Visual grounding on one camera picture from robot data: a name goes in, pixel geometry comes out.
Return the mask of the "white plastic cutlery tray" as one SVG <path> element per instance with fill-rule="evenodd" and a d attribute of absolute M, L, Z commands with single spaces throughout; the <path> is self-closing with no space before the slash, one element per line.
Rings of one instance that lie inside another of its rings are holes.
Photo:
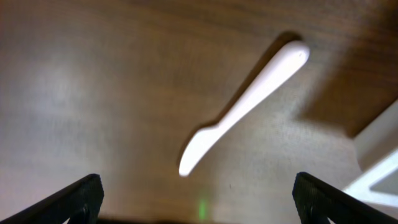
<path fill-rule="evenodd" d="M 397 101 L 353 139 L 361 173 L 343 188 L 349 196 L 397 218 Z"/>

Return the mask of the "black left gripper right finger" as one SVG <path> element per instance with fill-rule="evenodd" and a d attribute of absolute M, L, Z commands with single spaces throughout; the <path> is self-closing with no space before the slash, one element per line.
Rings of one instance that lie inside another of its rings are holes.
<path fill-rule="evenodd" d="M 297 173 L 292 196 L 302 224 L 397 224 L 397 219 L 306 172 Z"/>

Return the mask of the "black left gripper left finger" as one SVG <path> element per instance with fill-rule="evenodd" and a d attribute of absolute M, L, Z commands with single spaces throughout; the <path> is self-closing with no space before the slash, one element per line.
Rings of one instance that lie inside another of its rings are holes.
<path fill-rule="evenodd" d="M 103 198 L 100 176 L 89 174 L 1 223 L 96 223 Z"/>

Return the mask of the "pink handled utensil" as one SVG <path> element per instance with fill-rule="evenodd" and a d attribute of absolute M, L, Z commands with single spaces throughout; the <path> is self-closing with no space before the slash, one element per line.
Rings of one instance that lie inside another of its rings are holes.
<path fill-rule="evenodd" d="M 195 132 L 182 154 L 179 176 L 189 176 L 213 145 L 240 119 L 295 75 L 306 64 L 309 56 L 310 48 L 306 43 L 296 40 L 285 44 L 217 123 Z"/>

